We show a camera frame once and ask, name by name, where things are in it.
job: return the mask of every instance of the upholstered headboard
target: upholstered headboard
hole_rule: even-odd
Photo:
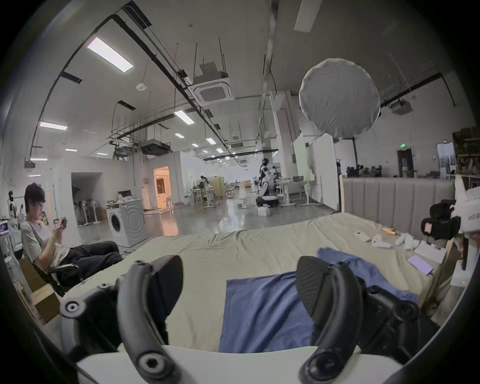
[[[453,179],[343,178],[342,212],[427,239],[420,224],[430,216],[430,207],[454,198]]]

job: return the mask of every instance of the purple phone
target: purple phone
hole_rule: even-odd
[[[412,264],[415,268],[417,268],[420,272],[428,275],[432,270],[433,267],[428,264],[425,260],[421,259],[417,255],[413,255],[408,259],[408,262]]]

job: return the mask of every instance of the ceiling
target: ceiling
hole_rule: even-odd
[[[243,150],[255,148],[258,128],[263,62],[270,16],[267,0],[193,1],[170,0],[161,3],[136,0],[136,4],[152,23],[146,32],[158,37],[163,52],[193,78],[201,74],[198,64],[214,61],[221,69],[220,48],[225,56],[235,100],[212,104],[212,123],[219,124],[219,134],[228,142],[241,137]],[[297,93],[309,68],[329,57],[342,57],[361,65],[373,78],[381,95],[400,84],[400,72],[393,59],[409,79],[436,64],[439,70],[452,69],[442,46],[432,30],[402,2],[367,0],[324,0],[311,32],[296,32],[294,25],[300,0],[280,0],[274,36],[272,77],[269,91],[289,90]],[[123,11],[118,15],[155,52],[154,46]],[[78,36],[77,46],[86,38]],[[153,118],[168,115],[179,108],[189,108],[172,83],[126,33],[110,21],[96,34],[133,64],[122,73],[110,63],[88,50],[80,49],[67,72],[82,79],[80,84],[60,78],[45,109],[43,120],[65,124],[67,131],[39,128],[35,145],[44,148],[34,152],[51,158],[62,156],[97,156],[97,152],[113,153],[109,148],[112,126],[143,125]],[[148,88],[139,92],[136,85]],[[136,108],[130,111],[116,105],[124,100]],[[218,145],[205,139],[213,137],[195,113],[189,113],[194,124],[187,125],[173,117],[150,128],[151,134],[170,142],[173,150],[194,151],[200,158],[217,154]],[[271,113],[264,114],[266,130],[275,130]],[[180,133],[185,138],[175,136]],[[146,130],[140,137],[147,136]],[[78,152],[65,152],[75,148]]]

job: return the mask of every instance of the washing machine door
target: washing machine door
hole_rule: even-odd
[[[119,217],[117,216],[117,212],[112,212],[110,214],[110,225],[115,232],[121,231],[121,222],[119,220]]]

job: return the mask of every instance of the white plastic base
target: white plastic base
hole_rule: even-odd
[[[257,209],[258,216],[270,216],[270,208],[267,207],[259,207]]]

